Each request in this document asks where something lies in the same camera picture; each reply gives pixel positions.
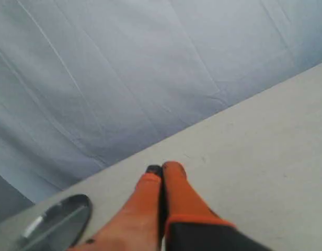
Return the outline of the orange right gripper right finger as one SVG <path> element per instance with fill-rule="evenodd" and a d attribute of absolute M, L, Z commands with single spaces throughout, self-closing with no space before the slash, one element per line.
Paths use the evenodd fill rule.
<path fill-rule="evenodd" d="M 162 168 L 166 250 L 268 250 L 218 216 L 192 188 L 180 163 L 165 162 Z"/>

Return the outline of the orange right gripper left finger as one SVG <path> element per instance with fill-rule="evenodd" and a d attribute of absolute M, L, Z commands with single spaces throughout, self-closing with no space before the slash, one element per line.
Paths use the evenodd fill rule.
<path fill-rule="evenodd" d="M 162 168 L 150 165 L 123 207 L 95 235 L 71 250 L 161 250 Z"/>

